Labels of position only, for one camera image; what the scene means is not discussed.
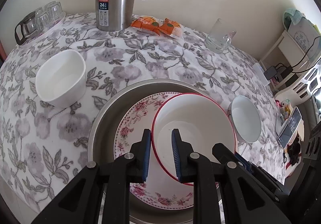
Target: plastic container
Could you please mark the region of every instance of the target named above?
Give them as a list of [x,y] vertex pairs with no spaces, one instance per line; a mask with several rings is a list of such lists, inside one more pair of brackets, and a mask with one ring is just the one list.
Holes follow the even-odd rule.
[[263,68],[261,67],[261,65],[256,62],[252,68],[254,69],[256,75],[259,77],[261,83],[264,85],[264,86],[268,86],[270,81],[268,81],[264,75],[264,70]]

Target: power adapter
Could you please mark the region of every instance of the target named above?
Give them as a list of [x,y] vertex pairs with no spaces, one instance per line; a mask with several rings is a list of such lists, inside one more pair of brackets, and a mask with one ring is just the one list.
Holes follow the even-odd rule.
[[278,71],[276,70],[275,66],[269,67],[265,72],[264,75],[267,80],[271,80],[274,76],[276,76]]

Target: metal screw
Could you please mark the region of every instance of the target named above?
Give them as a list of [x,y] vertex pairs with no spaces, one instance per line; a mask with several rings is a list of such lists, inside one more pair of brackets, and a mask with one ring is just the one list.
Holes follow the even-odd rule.
[[192,152],[190,155],[189,155],[192,159],[198,159],[200,157],[200,155],[197,153],[197,152]]
[[130,153],[130,152],[127,152],[124,156],[127,160],[130,160],[132,158],[134,158],[134,154]]
[[236,168],[236,163],[234,161],[229,161],[227,163],[227,166],[231,169],[235,169]]
[[94,161],[89,161],[86,166],[88,169],[93,169],[96,167],[96,163]]

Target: label on thermos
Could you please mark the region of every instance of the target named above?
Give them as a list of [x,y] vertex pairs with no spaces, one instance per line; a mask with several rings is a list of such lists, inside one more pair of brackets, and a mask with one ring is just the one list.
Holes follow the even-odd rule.
[[108,0],[98,0],[99,24],[108,26]]

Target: black cable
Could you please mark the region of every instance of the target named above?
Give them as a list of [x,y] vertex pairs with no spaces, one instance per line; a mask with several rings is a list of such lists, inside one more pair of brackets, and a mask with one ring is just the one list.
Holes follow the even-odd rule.
[[[289,68],[294,68],[294,67],[296,67],[299,63],[302,62],[302,60],[304,59],[304,57],[306,57],[306,55],[308,54],[308,52],[310,51],[310,49],[311,49],[312,46],[314,45],[314,42],[315,42],[318,38],[321,38],[321,36],[317,36],[316,38],[314,38],[313,44],[309,47],[309,49],[307,50],[307,52],[305,53],[305,55],[303,56],[303,58],[302,58],[296,65],[294,65],[294,66],[289,66],[289,67],[286,67],[285,65],[283,65],[283,66],[284,66],[287,70],[289,70]],[[319,58],[319,59],[316,61],[316,63],[314,64],[314,66],[320,61],[320,59],[321,59],[321,58]],[[311,68],[309,68],[309,69],[307,69],[307,70],[304,70],[304,71],[300,71],[300,72],[290,72],[290,73],[293,73],[293,74],[301,74],[301,73],[304,73],[304,72],[309,71],[309,70],[312,69],[314,66],[312,66]]]
[[280,67],[278,67],[276,70],[279,70],[280,68],[285,67],[285,69],[288,69],[288,67],[286,67],[285,65],[281,65]]
[[311,49],[311,48],[312,48],[312,46],[314,45],[314,42],[315,42],[315,41],[316,41],[316,39],[318,39],[318,38],[321,38],[321,36],[317,36],[316,38],[314,38],[314,40],[313,40],[313,44],[309,47],[309,49],[307,50],[307,52],[305,53],[305,55],[303,56],[303,58],[302,58],[302,59],[301,59],[301,60],[300,60],[296,65],[291,66],[291,68],[294,68],[294,67],[298,66],[298,65],[299,65],[299,63],[303,61],[304,57],[306,57],[306,55],[308,54],[308,52],[310,51],[310,49]]
[[314,96],[314,94],[317,93],[317,91],[320,89],[321,87],[313,90],[310,100],[312,100],[312,97]]
[[281,62],[279,62],[279,63],[275,66],[275,68],[276,68],[279,64],[281,64],[281,65],[283,65],[283,66],[285,67],[285,65],[284,65],[284,64],[282,64]]

